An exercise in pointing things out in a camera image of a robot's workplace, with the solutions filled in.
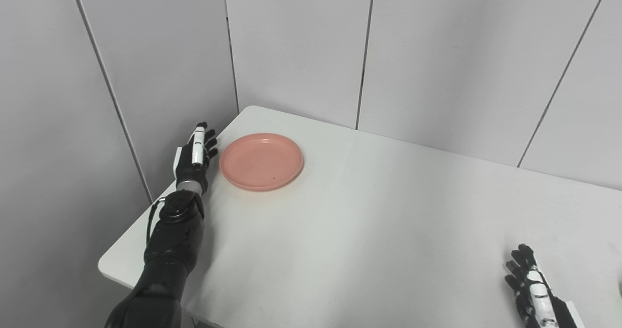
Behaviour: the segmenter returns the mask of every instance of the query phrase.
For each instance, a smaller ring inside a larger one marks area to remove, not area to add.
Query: robotic arm
[[[516,309],[526,328],[585,327],[573,303],[553,295],[530,246],[520,244],[511,255],[506,267],[512,274],[505,280],[515,292]]]
[[[150,235],[151,220],[160,200],[151,208],[147,226],[145,267],[132,292],[111,312],[105,328],[179,328],[181,298],[188,275],[195,268],[203,239],[207,191],[205,173],[213,148],[214,129],[201,122],[181,149],[175,182],[177,190],[164,198],[160,220]]]

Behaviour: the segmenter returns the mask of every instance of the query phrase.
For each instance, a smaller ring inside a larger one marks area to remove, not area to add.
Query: black robotic arm
[[[180,301],[188,275],[195,268],[204,231],[201,195],[207,191],[205,174],[218,151],[213,129],[201,122],[182,147],[175,169],[177,190],[164,198],[159,221],[149,235],[145,267],[131,293],[111,312],[105,328],[180,328]]]

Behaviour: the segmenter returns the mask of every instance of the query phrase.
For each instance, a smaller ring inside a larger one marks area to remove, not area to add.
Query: white wall
[[[0,326],[101,327],[149,204],[75,0],[0,0]]]
[[[607,1],[522,167],[622,189]],[[597,2],[227,0],[240,104],[517,166]]]
[[[355,127],[370,0],[227,0],[240,109]]]
[[[622,0],[602,0],[522,167],[622,190]]]
[[[597,0],[374,0],[359,129],[516,166]]]
[[[82,0],[151,195],[200,121],[238,114],[225,0]]]

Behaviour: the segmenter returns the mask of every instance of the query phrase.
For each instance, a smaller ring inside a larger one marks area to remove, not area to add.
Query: pink plate
[[[259,133],[243,136],[220,156],[220,171],[245,190],[274,190],[293,180],[302,170],[300,147],[285,136]]]

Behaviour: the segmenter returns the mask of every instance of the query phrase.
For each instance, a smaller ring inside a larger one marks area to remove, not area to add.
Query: white table
[[[526,242],[586,327],[622,327],[622,191],[261,107],[220,134],[220,149],[257,132],[295,140],[304,170],[251,192],[213,162],[213,254],[206,237],[182,302],[194,317],[225,328],[521,328],[503,277]],[[103,255],[106,277],[136,283],[146,224],[147,212]]]

